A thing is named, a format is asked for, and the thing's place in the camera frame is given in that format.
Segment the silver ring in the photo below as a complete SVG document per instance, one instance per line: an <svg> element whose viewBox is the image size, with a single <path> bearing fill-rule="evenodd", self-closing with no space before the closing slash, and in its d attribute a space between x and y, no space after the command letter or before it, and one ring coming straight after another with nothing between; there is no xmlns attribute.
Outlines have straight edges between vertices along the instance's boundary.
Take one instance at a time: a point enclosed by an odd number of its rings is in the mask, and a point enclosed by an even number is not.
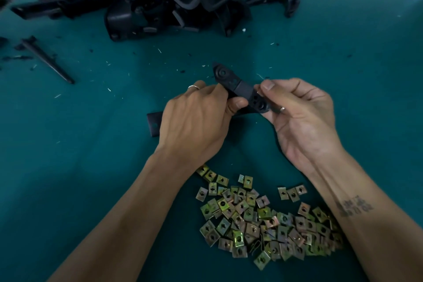
<svg viewBox="0 0 423 282"><path fill-rule="evenodd" d="M200 90L200 88L198 86L195 86L195 85L188 86L188 89L190 89L190 87L195 87L196 89Z"/></svg>

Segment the tattoo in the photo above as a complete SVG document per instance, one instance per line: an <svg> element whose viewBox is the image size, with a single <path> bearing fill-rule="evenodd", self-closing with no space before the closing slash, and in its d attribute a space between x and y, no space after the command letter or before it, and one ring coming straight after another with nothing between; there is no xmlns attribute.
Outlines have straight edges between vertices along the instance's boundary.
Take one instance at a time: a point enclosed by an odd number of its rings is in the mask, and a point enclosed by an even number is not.
<svg viewBox="0 0 423 282"><path fill-rule="evenodd" d="M359 195L352 199L344 200L342 203L336 202L336 206L342 217L354 216L361 214L362 211L367 213L373 210L373 206L367 203Z"/></svg>

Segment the hand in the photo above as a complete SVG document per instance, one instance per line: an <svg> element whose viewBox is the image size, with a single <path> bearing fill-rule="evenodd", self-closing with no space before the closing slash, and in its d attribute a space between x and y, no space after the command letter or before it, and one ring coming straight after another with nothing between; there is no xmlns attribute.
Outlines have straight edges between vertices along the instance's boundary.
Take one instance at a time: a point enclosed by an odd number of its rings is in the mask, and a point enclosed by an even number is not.
<svg viewBox="0 0 423 282"><path fill-rule="evenodd" d="M256 89L285 108L283 113L269 111L263 116L275 127L285 156L304 175L311 176L316 163L343 151L328 93L298 78L264 80Z"/></svg>
<svg viewBox="0 0 423 282"><path fill-rule="evenodd" d="M198 81L185 94L171 99L163 112L156 152L177 157L190 175L222 147L232 116L248 105L242 97L228 100L221 84Z"/></svg>

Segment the teal work surface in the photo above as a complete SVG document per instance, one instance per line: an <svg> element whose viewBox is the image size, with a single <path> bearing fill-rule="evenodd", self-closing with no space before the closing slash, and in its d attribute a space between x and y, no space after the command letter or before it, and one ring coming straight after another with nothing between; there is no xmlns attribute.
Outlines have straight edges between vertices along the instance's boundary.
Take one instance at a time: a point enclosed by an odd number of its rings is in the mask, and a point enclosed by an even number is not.
<svg viewBox="0 0 423 282"><path fill-rule="evenodd" d="M76 80L67 84L37 59L0 61L2 281L44 281L60 265L154 151L158 139L149 135L146 114L198 79L213 83L213 61L250 83L300 77L329 92L346 149L423 223L423 1L302 0L289 20L281 5L263 5L231 38L213 26L122 43L108 38L103 14L24 21L10 10L0 13L0 36L10 39L0 58L30 55L12 46L35 35ZM237 174L253 176L254 188L278 210L295 212L299 203L282 203L277 186L304 183L309 193L302 200L323 204L257 114L233 120L208 164L233 185ZM326 258L270 263L263 272L252 258L209 248L199 232L201 185L194 175L180 190L140 280L366 279L349 246Z"/></svg>

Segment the forearm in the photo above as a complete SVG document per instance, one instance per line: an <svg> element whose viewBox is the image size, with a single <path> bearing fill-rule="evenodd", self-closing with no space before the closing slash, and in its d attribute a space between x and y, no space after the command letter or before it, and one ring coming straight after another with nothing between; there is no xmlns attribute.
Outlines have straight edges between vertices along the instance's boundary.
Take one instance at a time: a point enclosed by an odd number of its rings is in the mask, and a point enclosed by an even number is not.
<svg viewBox="0 0 423 282"><path fill-rule="evenodd" d="M421 281L423 230L345 151L315 165L309 179L325 199L372 281ZM364 207L352 207L357 197Z"/></svg>
<svg viewBox="0 0 423 282"><path fill-rule="evenodd" d="M183 184L181 178L189 172L172 157L152 155L128 191L49 282L135 281Z"/></svg>

